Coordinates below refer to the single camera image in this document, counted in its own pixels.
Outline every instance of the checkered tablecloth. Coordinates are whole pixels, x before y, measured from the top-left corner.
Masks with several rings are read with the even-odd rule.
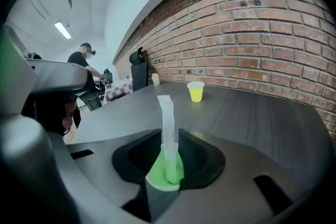
[[[129,94],[133,92],[132,79],[122,79],[111,84],[111,88],[105,87],[105,95],[103,104],[110,102],[110,99],[121,93]]]

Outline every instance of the ceiling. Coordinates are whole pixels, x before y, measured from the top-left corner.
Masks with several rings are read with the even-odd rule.
[[[102,33],[107,0],[17,0],[6,24],[13,28],[29,51],[57,54],[76,40]],[[58,21],[72,39],[54,26]]]

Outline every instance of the black holder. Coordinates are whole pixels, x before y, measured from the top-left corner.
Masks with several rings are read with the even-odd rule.
[[[178,139],[178,152],[184,168],[180,190],[210,185],[224,169],[223,152],[184,129],[179,129]],[[144,185],[145,177],[160,153],[161,141],[161,130],[157,129],[118,148],[112,155],[112,164],[121,178]]]

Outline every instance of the person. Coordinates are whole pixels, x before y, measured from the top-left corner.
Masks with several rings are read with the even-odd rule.
[[[96,69],[89,66],[86,62],[86,59],[90,59],[93,55],[96,54],[96,51],[92,50],[92,47],[89,43],[83,43],[80,45],[78,51],[75,51],[69,56],[68,62],[76,63],[84,68],[88,69],[94,77],[97,77],[101,80],[102,84],[107,84],[107,79],[104,75],[100,74]],[[98,90],[94,85],[92,80],[91,87],[87,90],[87,92],[79,97],[89,108],[90,111],[93,111],[99,107],[101,107],[101,102],[98,97]],[[74,121],[76,126],[79,125],[78,122],[79,110],[78,108],[74,111]]]

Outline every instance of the ceiling light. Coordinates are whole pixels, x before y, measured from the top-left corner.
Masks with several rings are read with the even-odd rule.
[[[58,29],[58,31],[60,31],[61,34],[65,36],[66,39],[71,38],[70,34],[68,33],[68,31],[65,29],[65,27],[63,26],[61,22],[55,23],[55,26]]]

